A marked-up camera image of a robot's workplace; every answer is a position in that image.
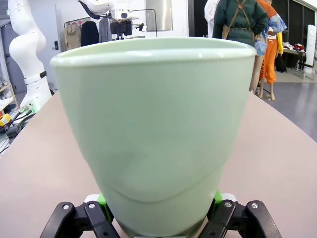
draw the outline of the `yellow object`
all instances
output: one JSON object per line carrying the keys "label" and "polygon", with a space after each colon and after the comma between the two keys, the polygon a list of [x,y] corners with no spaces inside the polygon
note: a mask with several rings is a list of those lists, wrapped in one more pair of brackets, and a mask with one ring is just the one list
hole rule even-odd
{"label": "yellow object", "polygon": [[11,117],[9,114],[5,114],[4,116],[2,116],[0,118],[0,126],[4,126],[5,124],[7,124],[9,121],[11,121]]}
{"label": "yellow object", "polygon": [[284,52],[282,32],[277,34],[277,40],[278,40],[278,53],[282,54]]}

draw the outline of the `door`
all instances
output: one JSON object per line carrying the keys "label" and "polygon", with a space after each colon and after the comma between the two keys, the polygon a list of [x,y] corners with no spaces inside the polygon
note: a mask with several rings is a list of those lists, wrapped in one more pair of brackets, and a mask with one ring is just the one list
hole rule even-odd
{"label": "door", "polygon": [[23,73],[18,64],[12,59],[9,52],[9,46],[11,41],[18,36],[12,28],[11,23],[8,23],[1,27],[2,43],[4,57],[6,59],[6,67],[8,69],[8,75],[14,90],[14,93],[22,93],[26,91],[26,85],[24,83]]}
{"label": "door", "polygon": [[60,53],[60,45],[55,48],[58,41],[55,1],[29,1],[31,11],[36,24],[46,38],[46,47],[37,55],[47,72],[47,79],[51,90],[57,89],[53,68],[50,66],[51,59]]}

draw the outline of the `dark green jacket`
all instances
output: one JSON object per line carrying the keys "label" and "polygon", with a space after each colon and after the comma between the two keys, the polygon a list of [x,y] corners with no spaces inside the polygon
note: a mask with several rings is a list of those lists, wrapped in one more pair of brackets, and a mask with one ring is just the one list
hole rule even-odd
{"label": "dark green jacket", "polygon": [[[220,0],[214,16],[213,38],[222,38],[223,26],[229,26],[237,10],[237,0]],[[264,9],[256,0],[246,0],[243,9],[249,18],[251,31],[248,21],[240,9],[238,15],[229,31],[228,40],[238,41],[250,46],[255,45],[254,36],[260,34],[268,24],[268,16]]]}

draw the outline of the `beige tabletop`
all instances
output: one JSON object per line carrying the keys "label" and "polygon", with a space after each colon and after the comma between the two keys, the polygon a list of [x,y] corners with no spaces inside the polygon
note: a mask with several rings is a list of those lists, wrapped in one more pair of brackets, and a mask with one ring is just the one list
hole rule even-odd
{"label": "beige tabletop", "polygon": [[[314,238],[317,144],[250,95],[220,190],[263,201],[284,238]],[[0,237],[39,237],[58,203],[98,192],[56,94],[0,158]]]}

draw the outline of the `white garment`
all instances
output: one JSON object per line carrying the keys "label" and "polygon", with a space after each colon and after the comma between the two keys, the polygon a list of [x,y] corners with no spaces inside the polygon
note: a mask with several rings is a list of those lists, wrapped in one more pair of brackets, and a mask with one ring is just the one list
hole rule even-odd
{"label": "white garment", "polygon": [[[273,32],[273,28],[269,27],[268,31],[272,31]],[[268,36],[268,39],[275,39],[276,40],[276,35],[275,36]]]}
{"label": "white garment", "polygon": [[208,23],[209,38],[212,38],[213,35],[214,15],[219,1],[220,0],[208,0],[205,6],[205,19]]}

